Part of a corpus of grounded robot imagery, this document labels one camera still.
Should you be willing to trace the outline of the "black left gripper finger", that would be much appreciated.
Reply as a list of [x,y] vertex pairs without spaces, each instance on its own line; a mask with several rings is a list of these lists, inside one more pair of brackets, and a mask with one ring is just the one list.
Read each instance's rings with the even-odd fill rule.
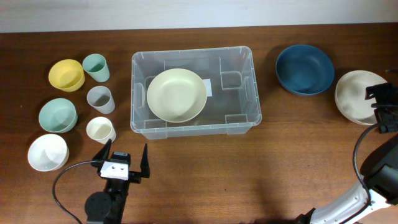
[[145,144],[144,150],[142,153],[141,163],[140,163],[140,176],[142,178],[149,178],[150,177],[150,165],[149,165],[149,158],[148,158],[148,146]]
[[109,152],[111,149],[112,145],[112,140],[108,139],[106,144],[103,146],[103,148],[93,157],[94,161],[105,161],[109,157]]

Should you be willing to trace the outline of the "beige large bowl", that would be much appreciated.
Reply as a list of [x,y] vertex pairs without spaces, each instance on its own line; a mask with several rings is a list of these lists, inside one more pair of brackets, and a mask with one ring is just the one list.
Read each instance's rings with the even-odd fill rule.
[[361,125],[377,123],[374,108],[374,98],[366,100],[366,88],[387,81],[379,75],[365,71],[354,70],[344,74],[336,85],[335,103],[340,113],[348,120]]

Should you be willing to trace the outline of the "white small bowl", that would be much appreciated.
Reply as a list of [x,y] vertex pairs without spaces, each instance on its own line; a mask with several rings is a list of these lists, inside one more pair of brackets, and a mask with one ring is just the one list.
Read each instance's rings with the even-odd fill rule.
[[27,160],[33,169],[48,172],[64,166],[69,155],[64,138],[57,134],[45,134],[30,145]]

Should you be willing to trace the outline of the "mint green small bowl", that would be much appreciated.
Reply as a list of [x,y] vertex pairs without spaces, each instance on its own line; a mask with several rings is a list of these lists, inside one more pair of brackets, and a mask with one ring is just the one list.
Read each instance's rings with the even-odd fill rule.
[[50,100],[39,112],[40,127],[50,133],[69,132],[77,120],[75,105],[65,98]]

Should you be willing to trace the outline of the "dark blue bowl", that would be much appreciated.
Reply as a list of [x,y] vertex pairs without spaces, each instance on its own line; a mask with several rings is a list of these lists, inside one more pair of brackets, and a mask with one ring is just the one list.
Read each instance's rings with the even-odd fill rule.
[[281,51],[275,70],[283,88],[302,96],[326,91],[335,78],[335,68],[330,57],[312,45],[292,45]]

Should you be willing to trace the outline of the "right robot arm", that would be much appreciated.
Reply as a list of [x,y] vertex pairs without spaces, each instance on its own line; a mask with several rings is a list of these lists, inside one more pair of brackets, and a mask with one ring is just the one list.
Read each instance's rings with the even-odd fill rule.
[[376,102],[371,107],[376,124],[360,135],[353,151],[353,168],[358,182],[331,204],[299,215],[295,223],[357,223],[372,212],[397,205],[397,136],[370,153],[361,167],[357,164],[359,147],[373,129],[381,134],[397,133],[397,87],[392,83],[369,86],[365,99],[373,98]]

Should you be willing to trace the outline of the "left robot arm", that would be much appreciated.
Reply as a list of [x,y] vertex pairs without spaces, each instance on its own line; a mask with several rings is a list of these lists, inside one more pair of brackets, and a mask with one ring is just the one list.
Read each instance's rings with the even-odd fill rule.
[[125,152],[110,152],[112,140],[93,157],[91,165],[106,184],[104,190],[91,194],[85,202],[88,223],[121,223],[129,186],[140,184],[150,177],[148,148],[144,147],[139,172],[129,170],[131,155]]

